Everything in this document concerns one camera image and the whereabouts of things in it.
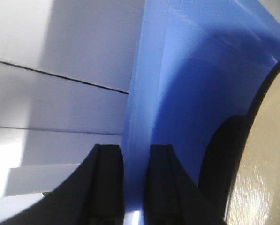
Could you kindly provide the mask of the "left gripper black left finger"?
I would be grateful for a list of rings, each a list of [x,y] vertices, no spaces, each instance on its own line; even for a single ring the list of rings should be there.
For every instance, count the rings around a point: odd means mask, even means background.
[[[95,145],[76,171],[22,213],[19,225],[121,225],[123,160],[118,145]]]

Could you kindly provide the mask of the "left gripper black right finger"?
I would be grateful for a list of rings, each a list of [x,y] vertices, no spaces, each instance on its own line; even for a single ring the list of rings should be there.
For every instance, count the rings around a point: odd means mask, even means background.
[[[172,145],[152,145],[144,194],[146,225],[223,225],[199,191]]]

